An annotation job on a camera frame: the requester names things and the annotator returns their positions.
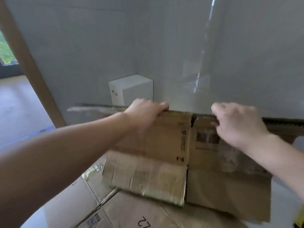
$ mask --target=white box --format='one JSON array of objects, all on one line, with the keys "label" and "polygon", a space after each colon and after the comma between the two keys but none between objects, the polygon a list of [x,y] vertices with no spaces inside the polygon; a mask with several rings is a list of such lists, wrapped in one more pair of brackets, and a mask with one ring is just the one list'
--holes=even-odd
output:
[{"label": "white box", "polygon": [[129,106],[137,98],[153,101],[153,80],[138,74],[109,81],[113,105]]}]

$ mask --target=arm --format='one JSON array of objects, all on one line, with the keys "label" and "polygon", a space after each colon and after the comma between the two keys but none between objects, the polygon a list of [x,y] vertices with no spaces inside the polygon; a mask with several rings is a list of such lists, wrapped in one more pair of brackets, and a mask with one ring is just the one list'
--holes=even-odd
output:
[{"label": "arm", "polygon": [[137,99],[125,112],[57,129],[0,153],[1,224],[20,227],[115,142],[145,130],[168,108],[167,103]]},{"label": "arm", "polygon": [[218,135],[284,181],[304,201],[304,154],[266,129],[255,107],[214,103]]}]

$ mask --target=hand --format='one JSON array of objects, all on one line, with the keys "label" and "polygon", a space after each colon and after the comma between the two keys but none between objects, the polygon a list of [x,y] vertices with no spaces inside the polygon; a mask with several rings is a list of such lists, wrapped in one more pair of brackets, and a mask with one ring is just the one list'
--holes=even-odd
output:
[{"label": "hand", "polygon": [[145,99],[136,99],[124,113],[129,116],[131,124],[142,133],[153,124],[162,111],[168,109],[169,103],[167,102],[158,104]]},{"label": "hand", "polygon": [[254,146],[258,139],[270,134],[253,106],[214,103],[211,110],[219,121],[219,124],[214,123],[218,135],[243,152]]}]

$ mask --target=green foliage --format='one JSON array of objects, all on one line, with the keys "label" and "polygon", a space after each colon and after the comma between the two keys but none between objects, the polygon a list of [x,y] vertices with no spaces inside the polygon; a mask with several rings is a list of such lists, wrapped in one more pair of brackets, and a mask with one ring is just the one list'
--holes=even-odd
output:
[{"label": "green foliage", "polygon": [[16,58],[0,31],[0,57],[5,65],[13,64]]}]

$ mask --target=forearm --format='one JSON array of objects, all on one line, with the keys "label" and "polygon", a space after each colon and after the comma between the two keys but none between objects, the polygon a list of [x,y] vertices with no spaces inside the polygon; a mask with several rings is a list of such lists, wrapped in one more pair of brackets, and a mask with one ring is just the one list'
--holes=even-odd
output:
[{"label": "forearm", "polygon": [[118,113],[55,130],[2,153],[0,214],[7,217],[25,206],[22,214],[29,217],[132,129],[128,116]]},{"label": "forearm", "polygon": [[304,201],[304,154],[269,134],[244,150],[249,157],[284,181]]}]

